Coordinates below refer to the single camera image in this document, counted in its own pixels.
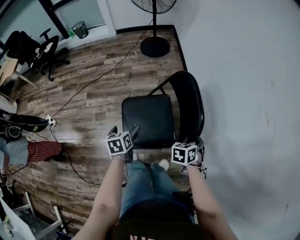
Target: office chair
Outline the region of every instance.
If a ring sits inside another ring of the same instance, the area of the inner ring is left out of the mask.
[[[175,143],[175,128],[171,99],[163,90],[172,85],[180,109],[180,132],[178,142],[195,142],[204,126],[204,109],[196,79],[186,71],[179,71],[148,95],[128,97],[122,102],[123,131],[135,125],[140,131],[135,148],[168,148]],[[163,94],[153,95],[161,90]]]
[[[58,59],[58,57],[67,53],[68,49],[63,48],[57,54],[55,54],[59,36],[54,36],[49,39],[47,33],[50,30],[51,29],[49,28],[40,35],[40,38],[45,37],[46,39],[46,41],[41,45],[37,41],[30,38],[24,31],[14,31],[7,39],[5,46],[8,49],[8,57],[18,59],[20,64],[27,62],[29,68],[41,69],[42,75],[45,75],[45,70],[49,68],[48,79],[53,81],[54,78],[51,78],[53,65],[55,63],[70,64],[70,61]],[[52,43],[50,50],[48,52],[44,52],[50,43]],[[37,57],[35,52],[37,48],[39,48],[39,52],[41,53],[39,57]]]

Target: jeans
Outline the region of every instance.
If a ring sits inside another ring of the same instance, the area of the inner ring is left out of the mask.
[[[127,164],[128,182],[122,194],[120,216],[137,203],[157,198],[170,201],[188,212],[188,206],[172,196],[179,189],[165,170],[158,164],[149,166],[151,171],[141,161]]]

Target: cord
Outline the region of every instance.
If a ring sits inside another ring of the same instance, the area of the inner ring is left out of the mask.
[[[90,86],[92,83],[94,83],[95,81],[97,81],[97,80],[99,80],[101,77],[103,77],[104,75],[106,75],[106,74],[108,74],[108,73],[110,73],[110,72],[112,72],[122,61],[124,61],[125,59],[126,59],[126,57],[129,55],[129,53],[131,52],[131,50],[132,49],[134,49],[136,46],[137,46],[137,44],[139,43],[139,41],[140,41],[140,39],[141,39],[141,37],[147,32],[148,30],[146,30],[140,37],[139,37],[139,39],[137,40],[137,42],[136,42],[136,44],[127,52],[127,54],[126,54],[126,56],[121,60],[121,61],[119,61],[111,70],[109,70],[109,71],[107,71],[106,73],[104,73],[104,74],[102,74],[100,77],[98,77],[98,78],[96,78],[95,80],[93,80],[93,81],[91,81],[90,83],[88,83],[87,85],[85,85],[83,88],[81,88],[76,94],[74,94],[71,98],[70,98],[70,100],[68,100],[67,101],[67,103],[66,104],[64,104],[53,116],[52,116],[52,118],[54,118],[54,116],[56,115],[56,114],[58,114],[62,109],[63,109],[63,107],[64,106],[66,106],[78,93],[80,93],[83,89],[85,89],[86,87],[88,87],[88,86]]]
[[[47,118],[47,115],[46,114],[44,114],[44,113],[42,113],[39,117],[41,117],[42,115],[44,115],[46,118]]]
[[[37,142],[36,140],[32,139],[32,137],[30,137],[30,136],[28,135],[28,133],[26,133],[26,134],[27,134],[27,135],[21,133],[22,136],[25,136],[25,137],[29,138],[30,140],[32,140],[32,141],[34,141],[34,142]]]
[[[51,130],[51,127],[52,127],[52,126],[50,126],[51,134],[52,134],[52,136],[54,137],[55,141],[58,142],[58,141],[57,141],[57,138],[55,137],[55,135],[53,134],[53,132],[52,132],[52,130]],[[83,181],[85,181],[85,182],[87,182],[87,183],[90,183],[90,184],[93,184],[93,185],[97,185],[97,186],[101,186],[101,184],[89,182],[89,181],[85,180],[82,176],[80,176],[79,173],[78,173],[78,172],[75,170],[75,168],[73,167],[72,160],[71,160],[71,157],[70,157],[69,153],[66,151],[66,149],[65,149],[63,146],[62,146],[62,148],[63,148],[63,150],[67,153],[67,155],[68,155],[68,157],[69,157],[69,161],[70,161],[71,167],[72,167],[72,169],[74,170],[74,172],[77,174],[78,177],[80,177]]]
[[[49,141],[47,138],[45,138],[45,137],[39,135],[38,133],[36,133],[36,135],[38,135],[39,137],[42,137],[42,138],[46,139],[47,141]]]
[[[5,177],[5,178],[11,177],[12,175],[14,175],[15,173],[17,173],[18,171],[22,170],[22,169],[25,168],[25,167],[21,167],[21,168],[19,168],[17,171],[15,171],[14,173],[10,173],[10,174],[5,174],[5,175],[4,175],[4,174],[1,173],[0,176]]]

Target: forearm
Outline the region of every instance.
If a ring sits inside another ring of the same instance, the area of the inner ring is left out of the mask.
[[[117,223],[121,208],[123,172],[124,160],[114,158],[98,190],[92,212],[74,240],[103,240],[108,229]]]
[[[120,211],[124,160],[114,158],[96,195],[93,208],[114,207]]]
[[[214,239],[236,240],[237,237],[228,225],[221,207],[200,171],[191,166],[187,166],[187,170],[198,221],[205,226]]]
[[[9,167],[9,156],[4,153],[4,161],[3,161],[3,168],[1,169],[1,173],[5,174]]]

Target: fan grille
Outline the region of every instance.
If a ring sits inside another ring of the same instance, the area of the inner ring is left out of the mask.
[[[153,13],[152,0],[131,0],[140,9]],[[169,11],[175,4],[176,0],[156,0],[157,14]]]

